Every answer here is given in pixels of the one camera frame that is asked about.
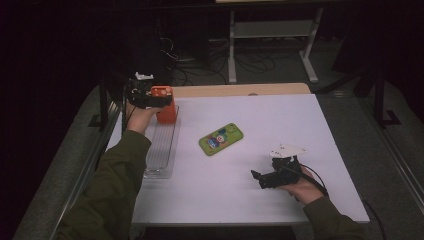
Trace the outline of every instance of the gray floor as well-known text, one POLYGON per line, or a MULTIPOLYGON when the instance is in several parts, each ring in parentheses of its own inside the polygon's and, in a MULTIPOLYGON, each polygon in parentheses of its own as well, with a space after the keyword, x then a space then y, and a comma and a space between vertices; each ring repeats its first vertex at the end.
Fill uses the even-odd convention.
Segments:
MULTIPOLYGON (((339 41, 318 41, 314 45, 311 62, 319 79, 315 84, 309 83, 297 54, 297 50, 302 46, 301 41, 285 41, 278 48, 273 41, 261 44, 267 46, 267 51, 265 48, 248 47, 238 51, 239 60, 236 64, 238 84, 303 82, 308 84, 311 90, 317 90, 344 76, 331 71, 340 46, 339 41), (248 59, 252 60, 252 57, 256 58, 256 61, 249 62, 248 59), (265 60, 262 63, 257 61, 264 57, 270 57, 272 60, 265 60)), ((214 74, 210 70, 185 68, 191 72, 186 72, 188 81, 175 80, 175 84, 181 85, 185 82, 187 85, 209 85, 223 84, 224 80, 227 81, 224 79, 228 71, 225 58, 218 58, 210 68, 219 70, 221 75, 214 74)), ((185 78, 181 71, 175 71, 174 76, 185 78)), ((398 168, 399 164, 392 154, 393 150, 387 147, 384 137, 390 136, 417 181, 424 182, 423 124, 409 110, 402 94, 387 84, 385 107, 396 113, 402 125, 389 126, 382 131, 370 117, 372 94, 363 99, 353 96, 352 89, 355 83, 356 81, 349 82, 329 94, 317 96, 346 167, 358 192, 367 199, 380 217, 387 239, 422 239, 424 236, 422 206, 417 204, 415 195, 411 193, 413 189, 405 183, 406 179, 402 174, 404 171, 398 168)), ((98 92, 94 89, 81 106, 15 239, 50 238, 62 211, 66 208, 69 193, 74 189, 80 172, 86 169, 84 166, 92 154, 93 143, 101 139, 98 129, 87 127, 91 117, 98 114, 97 101, 98 92)), ((368 213, 371 222, 363 226, 369 239, 382 239, 374 215, 370 211, 368 213)), ((308 225, 294 226, 294 230, 298 239, 312 239, 308 225)))

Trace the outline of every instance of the phone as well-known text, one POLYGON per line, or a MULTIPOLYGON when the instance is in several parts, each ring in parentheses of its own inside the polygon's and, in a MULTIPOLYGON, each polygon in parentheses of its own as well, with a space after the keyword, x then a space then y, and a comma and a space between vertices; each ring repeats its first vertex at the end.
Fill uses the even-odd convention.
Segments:
POLYGON ((199 145, 207 156, 212 156, 239 141, 243 138, 243 136, 243 132, 237 127, 237 125, 229 123, 224 127, 202 137, 199 140, 199 145))
POLYGON ((175 123, 177 121, 177 111, 175 109, 174 93, 172 88, 170 86, 153 86, 151 93, 153 97, 172 97, 170 105, 165 106, 162 111, 156 113, 156 118, 159 123, 175 123))

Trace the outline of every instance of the olive jacket sleeve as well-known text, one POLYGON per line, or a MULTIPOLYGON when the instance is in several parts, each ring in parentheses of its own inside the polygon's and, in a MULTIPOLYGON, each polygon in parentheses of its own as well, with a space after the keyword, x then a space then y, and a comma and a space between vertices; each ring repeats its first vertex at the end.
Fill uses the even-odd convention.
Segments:
POLYGON ((100 159, 92 181, 65 214, 58 239, 128 239, 151 142, 125 131, 100 159))
POLYGON ((340 214, 328 197, 322 197, 303 209, 311 222, 315 239, 366 239, 362 226, 340 214))

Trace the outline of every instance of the white table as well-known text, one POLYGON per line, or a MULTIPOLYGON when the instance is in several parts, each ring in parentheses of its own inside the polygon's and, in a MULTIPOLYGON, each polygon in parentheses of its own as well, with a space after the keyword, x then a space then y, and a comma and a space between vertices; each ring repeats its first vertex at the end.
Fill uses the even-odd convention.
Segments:
MULTIPOLYGON (((250 170, 273 170, 269 152, 300 146, 299 160, 317 171, 342 214, 368 215, 346 170, 315 95, 177 98, 181 127, 170 179, 144 179, 133 223, 144 226, 292 225, 307 222, 285 191, 261 189, 250 170), (233 122, 244 139, 212 157, 198 140, 233 122)), ((156 119, 146 135, 152 136, 156 119)), ((120 121, 109 146, 120 138, 120 121)))

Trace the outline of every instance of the metal stand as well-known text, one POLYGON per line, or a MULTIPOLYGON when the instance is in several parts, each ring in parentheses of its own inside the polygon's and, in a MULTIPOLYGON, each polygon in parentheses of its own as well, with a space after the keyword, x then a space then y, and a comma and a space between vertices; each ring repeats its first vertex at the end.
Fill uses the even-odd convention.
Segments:
POLYGON ((387 125, 401 124, 395 113, 391 110, 386 111, 389 119, 384 119, 384 78, 379 71, 375 83, 375 100, 374 100, 374 118, 383 129, 387 125))
POLYGON ((104 128, 107 125, 107 122, 109 121, 108 112, 108 99, 107 99, 107 90, 105 87, 105 82, 103 78, 99 82, 99 97, 100 97, 100 122, 97 121, 99 118, 99 115, 96 114, 91 118, 90 123, 88 124, 89 127, 99 127, 99 131, 103 131, 104 128))
POLYGON ((314 68, 309 61, 312 45, 315 41, 315 36, 318 31, 323 8, 318 8, 315 18, 312 23, 308 21, 278 21, 278 22, 252 22, 252 23, 237 23, 237 35, 235 33, 236 23, 234 22, 234 11, 231 11, 230 16, 230 54, 228 57, 228 81, 230 84, 237 83, 236 67, 234 61, 234 39, 248 37, 295 37, 308 36, 306 46, 299 51, 303 66, 308 74, 309 81, 312 83, 318 82, 314 68))
POLYGON ((319 8, 315 14, 314 21, 311 25, 311 30, 309 31, 308 42, 303 50, 299 51, 300 58, 302 59, 303 66, 305 67, 306 73, 308 74, 309 81, 312 83, 318 82, 318 77, 315 74, 314 68, 312 67, 311 61, 309 61, 309 54, 311 53, 312 45, 315 41, 315 36, 318 31, 319 23, 321 21, 323 8, 319 8))
MULTIPOLYGON (((360 68, 360 69, 354 71, 353 73, 351 73, 351 74, 349 74, 349 75, 347 75, 345 77, 340 78, 339 80, 335 81, 334 83, 332 83, 332 84, 330 84, 330 85, 328 85, 326 87, 323 87, 323 88, 321 88, 319 90, 314 91, 313 93, 314 94, 327 94, 327 93, 330 93, 331 91, 336 90, 338 87, 341 87, 344 84, 346 84, 346 83, 348 83, 348 82, 350 82, 350 81, 352 81, 352 80, 354 80, 356 78, 361 77, 361 79, 363 79, 364 78, 363 75, 367 71, 369 71, 369 67, 360 68)), ((358 91, 363 91, 362 88, 358 88, 358 87, 355 88, 355 93, 357 95, 358 94, 364 95, 364 93, 358 93, 358 91)))
POLYGON ((228 82, 234 84, 237 82, 236 63, 234 61, 234 11, 230 16, 230 56, 228 57, 228 82))

